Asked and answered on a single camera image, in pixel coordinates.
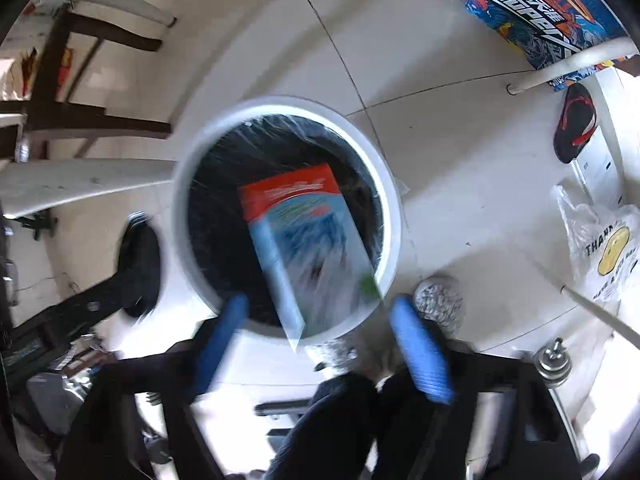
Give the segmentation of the grey fuzzy left slipper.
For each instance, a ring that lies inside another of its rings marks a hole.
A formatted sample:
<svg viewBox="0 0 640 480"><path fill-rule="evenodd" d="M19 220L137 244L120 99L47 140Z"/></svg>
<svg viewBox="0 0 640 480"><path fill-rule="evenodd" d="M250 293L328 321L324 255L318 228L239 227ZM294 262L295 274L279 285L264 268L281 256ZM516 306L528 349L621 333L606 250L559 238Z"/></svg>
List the grey fuzzy left slipper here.
<svg viewBox="0 0 640 480"><path fill-rule="evenodd" d="M421 318L434 321L449 338L462 326L465 305L458 281L450 275L436 274L416 285L413 303Z"/></svg>

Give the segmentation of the white table leg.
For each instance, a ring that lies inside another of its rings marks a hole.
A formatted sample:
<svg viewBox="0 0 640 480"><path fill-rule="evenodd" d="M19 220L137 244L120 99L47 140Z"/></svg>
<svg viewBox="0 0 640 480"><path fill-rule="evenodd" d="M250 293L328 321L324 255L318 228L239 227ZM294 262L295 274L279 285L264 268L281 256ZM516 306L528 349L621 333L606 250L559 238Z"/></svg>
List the white table leg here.
<svg viewBox="0 0 640 480"><path fill-rule="evenodd" d="M553 63L543 70L533 70L526 73L518 81L508 84L506 91L511 96L517 96L526 90L576 72L576 70L583 70L605 61L616 60L616 58L630 58L638 53L639 49L630 37L620 37L601 42L596 46L574 53L568 58L563 58L562 61Z"/></svg>

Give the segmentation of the dark fleece leg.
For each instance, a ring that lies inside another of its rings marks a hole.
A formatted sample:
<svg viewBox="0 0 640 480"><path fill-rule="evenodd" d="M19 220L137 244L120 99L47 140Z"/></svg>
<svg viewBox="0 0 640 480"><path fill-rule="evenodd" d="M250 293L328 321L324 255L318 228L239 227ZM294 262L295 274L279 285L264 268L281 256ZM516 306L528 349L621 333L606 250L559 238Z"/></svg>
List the dark fleece leg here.
<svg viewBox="0 0 640 480"><path fill-rule="evenodd" d="M416 388L404 368L378 392L378 459L373 479L407 479L434 422L436 404Z"/></svg>
<svg viewBox="0 0 640 480"><path fill-rule="evenodd" d="M308 410L286 437L268 479L357 479L374 437L378 390L347 373L318 387Z"/></svg>

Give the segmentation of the white round trash bin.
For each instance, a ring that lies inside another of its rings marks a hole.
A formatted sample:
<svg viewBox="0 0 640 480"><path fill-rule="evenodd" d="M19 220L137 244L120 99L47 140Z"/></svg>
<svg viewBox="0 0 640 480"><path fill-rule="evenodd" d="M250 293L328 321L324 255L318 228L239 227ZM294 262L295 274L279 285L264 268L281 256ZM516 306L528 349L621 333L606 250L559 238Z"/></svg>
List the white round trash bin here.
<svg viewBox="0 0 640 480"><path fill-rule="evenodd" d="M217 114L179 162L172 236L186 278L219 311L248 302L247 328L293 347L363 323L396 275L395 179L346 117L294 96Z"/></svg>

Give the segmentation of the dark fleece right leg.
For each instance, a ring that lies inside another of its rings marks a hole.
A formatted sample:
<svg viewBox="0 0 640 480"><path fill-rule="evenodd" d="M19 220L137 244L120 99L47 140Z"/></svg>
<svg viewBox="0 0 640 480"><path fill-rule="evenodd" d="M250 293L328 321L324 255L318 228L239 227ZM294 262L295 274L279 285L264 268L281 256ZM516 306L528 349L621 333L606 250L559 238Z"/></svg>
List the dark fleece right leg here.
<svg viewBox="0 0 640 480"><path fill-rule="evenodd" d="M378 390L347 373L318 387L308 410L286 437L268 479L357 479L374 437Z"/></svg>

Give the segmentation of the blue comic print box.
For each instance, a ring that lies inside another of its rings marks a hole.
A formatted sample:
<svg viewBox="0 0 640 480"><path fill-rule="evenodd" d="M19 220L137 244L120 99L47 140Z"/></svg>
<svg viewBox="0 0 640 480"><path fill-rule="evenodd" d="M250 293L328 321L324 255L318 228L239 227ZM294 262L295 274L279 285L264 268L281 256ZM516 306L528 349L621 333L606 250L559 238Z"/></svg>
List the blue comic print box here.
<svg viewBox="0 0 640 480"><path fill-rule="evenodd" d="M579 51L629 37L605 0L466 0L466 8L520 49L534 70ZM626 58L605 61L546 82L560 91Z"/></svg>

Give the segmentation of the dark fleece left leg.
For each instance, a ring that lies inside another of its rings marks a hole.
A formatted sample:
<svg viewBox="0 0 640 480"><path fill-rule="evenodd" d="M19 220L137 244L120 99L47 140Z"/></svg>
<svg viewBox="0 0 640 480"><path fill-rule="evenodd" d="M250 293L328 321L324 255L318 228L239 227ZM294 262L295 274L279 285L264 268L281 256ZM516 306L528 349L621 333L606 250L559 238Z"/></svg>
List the dark fleece left leg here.
<svg viewBox="0 0 640 480"><path fill-rule="evenodd" d="M416 388L404 368L378 392L378 459L373 479L407 479L434 422L436 404Z"/></svg>

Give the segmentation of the white yellow plastic bag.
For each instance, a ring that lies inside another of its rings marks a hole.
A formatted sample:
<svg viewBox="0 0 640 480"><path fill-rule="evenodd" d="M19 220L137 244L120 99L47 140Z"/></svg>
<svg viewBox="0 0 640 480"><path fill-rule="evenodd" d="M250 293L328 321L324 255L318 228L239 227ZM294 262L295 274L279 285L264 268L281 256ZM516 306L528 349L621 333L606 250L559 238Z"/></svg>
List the white yellow plastic bag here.
<svg viewBox="0 0 640 480"><path fill-rule="evenodd" d="M552 188L570 251L578 292L597 304L620 300L639 261L639 208L608 209L573 200L562 183Z"/></svg>

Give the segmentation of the metal dumbbell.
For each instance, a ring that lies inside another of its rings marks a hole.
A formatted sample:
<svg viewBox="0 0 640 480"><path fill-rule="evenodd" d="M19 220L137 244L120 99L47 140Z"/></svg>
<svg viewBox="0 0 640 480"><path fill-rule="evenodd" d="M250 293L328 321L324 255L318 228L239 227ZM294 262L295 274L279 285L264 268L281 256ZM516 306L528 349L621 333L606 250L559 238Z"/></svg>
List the metal dumbbell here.
<svg viewBox="0 0 640 480"><path fill-rule="evenodd" d="M534 355L534 364L549 389L562 386L573 369L572 359L561 337L540 348Z"/></svg>

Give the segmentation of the black red flip-flop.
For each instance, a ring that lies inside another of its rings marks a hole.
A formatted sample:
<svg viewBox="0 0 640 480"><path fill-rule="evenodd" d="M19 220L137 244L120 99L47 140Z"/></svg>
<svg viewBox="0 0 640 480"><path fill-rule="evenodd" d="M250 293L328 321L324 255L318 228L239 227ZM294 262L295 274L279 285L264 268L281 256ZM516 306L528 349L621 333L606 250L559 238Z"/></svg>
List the black red flip-flop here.
<svg viewBox="0 0 640 480"><path fill-rule="evenodd" d="M583 84L572 84L567 89L553 137L556 158L569 164L590 141L597 126L598 115L591 94Z"/></svg>

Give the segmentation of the red blue box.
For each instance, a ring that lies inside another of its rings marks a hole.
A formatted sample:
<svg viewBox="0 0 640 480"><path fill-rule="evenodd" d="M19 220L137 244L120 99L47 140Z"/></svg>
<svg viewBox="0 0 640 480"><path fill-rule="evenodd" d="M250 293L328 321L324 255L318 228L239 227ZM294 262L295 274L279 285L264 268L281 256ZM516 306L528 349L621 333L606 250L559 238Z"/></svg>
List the red blue box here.
<svg viewBox="0 0 640 480"><path fill-rule="evenodd" d="M240 201L293 349L346 334L381 302L372 263L329 165L244 185Z"/></svg>

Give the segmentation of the dark wooden chair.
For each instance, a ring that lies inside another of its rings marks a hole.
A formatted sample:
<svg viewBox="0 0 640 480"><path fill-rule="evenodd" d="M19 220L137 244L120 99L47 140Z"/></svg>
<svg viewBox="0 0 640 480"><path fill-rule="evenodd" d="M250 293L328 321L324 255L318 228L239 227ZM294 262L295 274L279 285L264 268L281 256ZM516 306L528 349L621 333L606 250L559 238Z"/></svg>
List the dark wooden chair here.
<svg viewBox="0 0 640 480"><path fill-rule="evenodd" d="M72 35L91 37L94 44L82 59L75 77L70 79L63 63L72 58L67 47ZM17 125L1 128L2 133L15 136L13 159L16 162L47 158L47 144L52 140L83 140L76 153L81 158L99 138L135 136L164 140L171 135L169 122L110 115L103 106L72 100L93 58L106 42L142 52L156 52L163 45L162 40L135 34L98 18L62 11L44 44L30 97L1 103L3 115L20 118Z"/></svg>

